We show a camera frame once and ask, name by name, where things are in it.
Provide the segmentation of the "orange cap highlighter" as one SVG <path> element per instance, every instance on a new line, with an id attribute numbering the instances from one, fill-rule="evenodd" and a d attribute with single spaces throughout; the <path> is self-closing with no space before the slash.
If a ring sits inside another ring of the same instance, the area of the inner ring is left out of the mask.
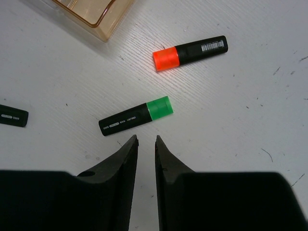
<path id="1" fill-rule="evenodd" d="M 156 71 L 164 71 L 197 62 L 228 51 L 225 36 L 207 38 L 153 52 Z"/>

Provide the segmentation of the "green cap highlighter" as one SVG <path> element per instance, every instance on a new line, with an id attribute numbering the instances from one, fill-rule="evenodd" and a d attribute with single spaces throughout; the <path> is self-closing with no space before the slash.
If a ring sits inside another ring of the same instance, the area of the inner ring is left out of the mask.
<path id="1" fill-rule="evenodd" d="M 173 114 L 170 99 L 160 99 L 143 103 L 99 121 L 104 136 L 119 133 Z"/>

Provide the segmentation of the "pink cap highlighter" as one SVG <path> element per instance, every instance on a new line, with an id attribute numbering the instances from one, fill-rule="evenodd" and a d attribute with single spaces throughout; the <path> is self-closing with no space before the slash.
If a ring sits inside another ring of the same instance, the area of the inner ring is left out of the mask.
<path id="1" fill-rule="evenodd" d="M 0 105 L 0 123 L 24 128 L 27 125 L 29 113 L 27 111 Z"/>

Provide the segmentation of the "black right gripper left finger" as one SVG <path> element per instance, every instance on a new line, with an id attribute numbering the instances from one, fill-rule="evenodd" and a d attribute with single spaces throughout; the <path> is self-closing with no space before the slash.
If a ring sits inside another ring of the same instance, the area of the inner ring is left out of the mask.
<path id="1" fill-rule="evenodd" d="M 139 142 L 73 176 L 62 171 L 3 170 L 3 231 L 127 231 Z"/>

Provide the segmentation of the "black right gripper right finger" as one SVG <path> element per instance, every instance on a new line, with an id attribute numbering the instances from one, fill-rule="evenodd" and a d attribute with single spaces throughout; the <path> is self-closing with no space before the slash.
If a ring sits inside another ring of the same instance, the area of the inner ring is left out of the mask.
<path id="1" fill-rule="evenodd" d="M 276 172 L 195 172 L 155 142 L 162 231 L 305 231 L 308 222 Z"/>

